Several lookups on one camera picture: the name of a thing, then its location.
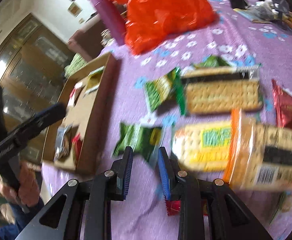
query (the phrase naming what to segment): orange package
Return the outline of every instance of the orange package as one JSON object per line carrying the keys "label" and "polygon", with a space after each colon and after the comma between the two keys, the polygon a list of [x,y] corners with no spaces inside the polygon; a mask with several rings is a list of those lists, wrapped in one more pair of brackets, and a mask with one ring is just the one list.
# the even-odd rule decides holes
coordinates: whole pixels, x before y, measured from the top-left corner
{"label": "orange package", "polygon": [[127,3],[125,43],[133,54],[158,46],[168,34],[205,27],[217,18],[207,0],[113,0]]}
{"label": "orange package", "polygon": [[292,130],[232,111],[231,145],[223,180],[233,189],[292,190]]}

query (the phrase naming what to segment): red plastic bag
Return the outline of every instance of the red plastic bag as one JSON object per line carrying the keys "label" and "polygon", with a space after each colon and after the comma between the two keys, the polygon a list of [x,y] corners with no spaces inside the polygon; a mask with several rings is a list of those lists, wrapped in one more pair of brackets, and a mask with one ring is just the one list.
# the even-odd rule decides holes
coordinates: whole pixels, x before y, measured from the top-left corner
{"label": "red plastic bag", "polygon": [[158,46],[168,34],[195,30],[217,15],[207,0],[113,0],[127,3],[125,43],[133,54]]}

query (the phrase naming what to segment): barcode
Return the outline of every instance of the barcode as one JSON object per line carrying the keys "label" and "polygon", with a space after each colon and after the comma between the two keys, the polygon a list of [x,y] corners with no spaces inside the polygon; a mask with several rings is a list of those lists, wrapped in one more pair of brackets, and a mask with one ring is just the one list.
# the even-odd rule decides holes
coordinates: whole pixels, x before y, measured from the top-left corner
{"label": "barcode", "polygon": [[271,184],[277,167],[261,166],[256,184]]}

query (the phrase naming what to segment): purple tablecloth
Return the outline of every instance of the purple tablecloth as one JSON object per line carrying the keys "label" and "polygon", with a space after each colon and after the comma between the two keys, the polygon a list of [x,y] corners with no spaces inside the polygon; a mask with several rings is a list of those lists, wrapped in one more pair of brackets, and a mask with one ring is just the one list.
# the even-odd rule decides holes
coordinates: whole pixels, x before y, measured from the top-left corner
{"label": "purple tablecloth", "polygon": [[[106,143],[98,173],[111,167],[112,152],[119,139],[119,122],[149,122],[166,126],[163,145],[170,149],[170,127],[184,123],[207,122],[229,118],[229,115],[181,117],[174,103],[167,103],[154,115],[147,115],[142,85],[156,79],[174,67],[189,69],[191,63],[203,61],[209,55],[220,55],[235,66],[261,63],[261,84],[264,107],[259,113],[263,122],[275,124],[271,79],[292,92],[292,36],[274,25],[252,24],[234,12],[228,0],[209,0],[220,15],[204,29],[171,35],[155,50],[133,56],[126,46],[112,44],[102,53],[111,51],[120,59],[120,73],[107,129]],[[55,194],[74,175],[44,164],[42,173],[52,194]],[[221,177],[218,173],[200,173],[201,179]],[[284,239],[292,229],[292,214],[279,216],[269,226],[278,193],[240,192],[240,197],[268,229],[274,239]],[[167,217],[158,172],[137,156],[133,161],[127,200],[112,202],[113,240],[177,239],[179,216]]]}

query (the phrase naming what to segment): human hand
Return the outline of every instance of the human hand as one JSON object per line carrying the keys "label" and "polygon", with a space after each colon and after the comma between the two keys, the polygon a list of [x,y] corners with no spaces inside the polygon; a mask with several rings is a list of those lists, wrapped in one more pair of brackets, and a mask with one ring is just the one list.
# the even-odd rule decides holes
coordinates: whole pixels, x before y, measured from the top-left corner
{"label": "human hand", "polygon": [[20,187],[17,192],[0,180],[0,193],[10,202],[16,204],[19,196],[21,203],[28,207],[35,206],[39,201],[39,187],[35,178],[35,173],[31,171],[27,164],[22,162],[19,174]]}

